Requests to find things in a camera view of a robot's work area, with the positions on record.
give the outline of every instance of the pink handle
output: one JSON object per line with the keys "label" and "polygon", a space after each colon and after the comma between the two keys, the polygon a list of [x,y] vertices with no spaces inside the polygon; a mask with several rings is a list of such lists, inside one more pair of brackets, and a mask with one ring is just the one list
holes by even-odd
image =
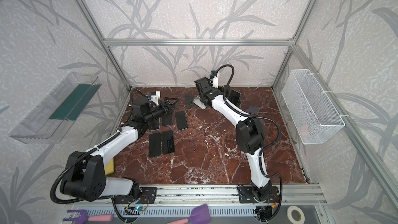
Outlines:
{"label": "pink handle", "polygon": [[104,214],[104,215],[88,217],[88,221],[112,221],[112,220],[113,220],[113,214]]}
{"label": "pink handle", "polygon": [[169,222],[167,224],[187,224],[188,223],[188,218],[182,219],[182,220],[175,220],[173,222]]}

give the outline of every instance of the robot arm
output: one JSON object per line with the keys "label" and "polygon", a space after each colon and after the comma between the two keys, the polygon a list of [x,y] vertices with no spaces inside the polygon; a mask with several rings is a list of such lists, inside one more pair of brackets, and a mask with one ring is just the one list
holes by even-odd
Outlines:
{"label": "robot arm", "polygon": [[[248,159],[251,171],[251,185],[255,199],[258,202],[263,202],[271,190],[272,183],[269,178],[261,173],[259,166],[259,159],[261,159],[262,169],[267,174],[264,156],[263,154],[259,156],[264,141],[264,131],[261,121],[258,118],[242,116],[241,114],[247,113],[240,110],[228,99],[224,101],[222,92],[212,87],[211,81],[208,78],[204,77],[196,80],[195,84],[199,91],[201,102],[222,113],[236,127],[236,142]],[[237,112],[241,112],[241,114],[233,111],[227,106],[226,102],[235,108]]]}
{"label": "robot arm", "polygon": [[[99,197],[112,195],[128,195],[133,199],[138,198],[141,193],[138,182],[124,178],[106,177],[104,167],[125,147],[144,135],[148,129],[148,122],[171,114],[178,99],[164,99],[165,101],[156,100],[157,106],[151,109],[148,98],[139,98],[132,103],[130,119],[121,127],[120,131],[94,146],[94,149],[96,149],[94,152],[91,148],[85,152],[76,151],[72,153],[68,157],[66,168],[72,166],[82,156],[87,156],[88,152],[91,151],[91,154],[82,162],[72,166],[69,170],[65,169],[60,192],[86,201],[94,201]],[[50,196],[56,203],[62,202],[55,196]]]}

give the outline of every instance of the wallpaper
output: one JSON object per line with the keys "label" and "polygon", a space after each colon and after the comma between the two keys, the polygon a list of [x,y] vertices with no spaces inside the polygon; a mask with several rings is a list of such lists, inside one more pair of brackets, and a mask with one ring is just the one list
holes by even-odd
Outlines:
{"label": "wallpaper", "polygon": [[291,38],[309,0],[85,0],[105,38]]}
{"label": "wallpaper", "polygon": [[398,1],[320,0],[299,45],[398,179]]}
{"label": "wallpaper", "polygon": [[293,54],[275,87],[275,95],[289,135],[304,164],[306,176],[311,183],[321,185],[336,223],[398,223],[394,206],[344,129],[324,144],[302,144],[281,92],[290,70],[303,68]]}
{"label": "wallpaper", "polygon": [[[211,70],[232,64],[232,86],[270,87],[285,57],[285,46],[115,46],[112,52],[131,85],[194,86]],[[210,53],[217,53],[212,60]],[[221,71],[225,84],[230,69]]]}
{"label": "wallpaper", "polygon": [[[0,0],[0,222],[55,223],[49,189],[75,150],[106,138],[127,88],[73,0]],[[8,136],[70,72],[102,84],[59,144]]]}

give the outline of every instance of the red marble tabletop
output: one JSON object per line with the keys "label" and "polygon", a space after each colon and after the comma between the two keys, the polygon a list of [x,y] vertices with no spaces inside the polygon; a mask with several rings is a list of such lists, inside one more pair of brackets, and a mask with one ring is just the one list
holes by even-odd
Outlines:
{"label": "red marble tabletop", "polygon": [[[115,172],[112,176],[139,180],[140,184],[248,184],[250,168],[246,155],[236,143],[235,127],[216,110],[207,107],[189,109],[185,95],[198,95],[196,87],[139,88],[143,93],[160,91],[161,97],[179,98],[176,112],[185,110],[189,128],[177,131],[173,125],[147,131],[115,157]],[[259,116],[271,118],[281,125],[281,140],[264,152],[268,174],[280,172],[283,183],[305,183],[300,165],[286,132],[281,114],[270,87],[236,87],[241,93],[242,110],[249,106],[260,108]],[[130,108],[124,113],[125,121]],[[265,145],[277,135],[276,127],[263,121]],[[175,152],[158,157],[148,157],[148,136],[155,132],[173,130]]]}

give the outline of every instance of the roll of tape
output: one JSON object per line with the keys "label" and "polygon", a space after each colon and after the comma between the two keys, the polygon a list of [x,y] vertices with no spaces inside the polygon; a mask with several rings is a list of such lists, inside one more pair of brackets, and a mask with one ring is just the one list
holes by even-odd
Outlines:
{"label": "roll of tape", "polygon": [[[295,220],[293,218],[292,216],[293,211],[297,211],[298,214],[300,215],[300,218],[298,220]],[[302,212],[301,208],[297,206],[290,206],[287,208],[287,218],[293,224],[304,224],[305,221],[304,213]]]}

